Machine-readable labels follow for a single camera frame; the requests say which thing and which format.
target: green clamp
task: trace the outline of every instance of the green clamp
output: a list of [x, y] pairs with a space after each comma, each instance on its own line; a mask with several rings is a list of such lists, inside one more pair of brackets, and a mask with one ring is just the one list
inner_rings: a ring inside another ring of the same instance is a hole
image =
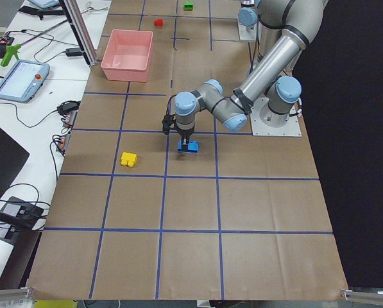
[[185, 11], [192, 11], [193, 8], [194, 8], [194, 3], [192, 1], [184, 2], [184, 10]]
[[19, 56], [17, 52], [22, 46], [17, 44], [14, 46], [6, 46], [6, 54], [4, 55], [3, 59], [0, 62], [1, 66], [7, 66], [10, 63], [10, 60], [12, 59], [12, 56], [14, 56], [16, 59], [19, 59]]

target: black wall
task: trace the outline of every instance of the black wall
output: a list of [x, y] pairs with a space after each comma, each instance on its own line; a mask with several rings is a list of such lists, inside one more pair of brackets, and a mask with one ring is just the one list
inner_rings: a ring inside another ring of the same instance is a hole
[[330, 0], [294, 76], [348, 285], [383, 287], [383, 0]]

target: yellow block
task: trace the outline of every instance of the yellow block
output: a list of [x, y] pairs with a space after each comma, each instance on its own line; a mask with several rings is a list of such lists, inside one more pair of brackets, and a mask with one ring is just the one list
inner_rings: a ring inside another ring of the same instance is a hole
[[123, 152], [121, 155], [121, 165], [127, 167], [134, 167], [137, 163], [137, 154]]
[[77, 308], [72, 300], [37, 300], [35, 308]]

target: pink plastic bin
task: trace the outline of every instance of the pink plastic bin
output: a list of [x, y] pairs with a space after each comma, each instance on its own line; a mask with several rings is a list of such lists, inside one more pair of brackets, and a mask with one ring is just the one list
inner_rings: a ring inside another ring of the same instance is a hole
[[153, 32], [112, 31], [101, 68], [108, 80], [147, 82], [153, 50]]

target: white mounting plate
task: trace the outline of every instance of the white mounting plate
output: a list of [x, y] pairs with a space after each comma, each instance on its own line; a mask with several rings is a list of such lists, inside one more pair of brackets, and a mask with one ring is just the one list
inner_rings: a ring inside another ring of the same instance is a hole
[[[238, 36], [240, 38], [240, 42], [255, 42], [255, 38], [257, 37], [256, 24], [251, 29], [241, 24], [237, 19], [237, 25], [238, 25]], [[260, 32], [258, 33], [258, 36], [259, 38], [261, 37], [261, 28], [260, 28]]]
[[297, 117], [290, 117], [283, 127], [271, 127], [262, 122], [260, 118], [261, 108], [268, 103], [268, 98], [259, 98], [254, 102], [253, 113], [250, 115], [253, 136], [266, 137], [301, 137], [301, 128]]

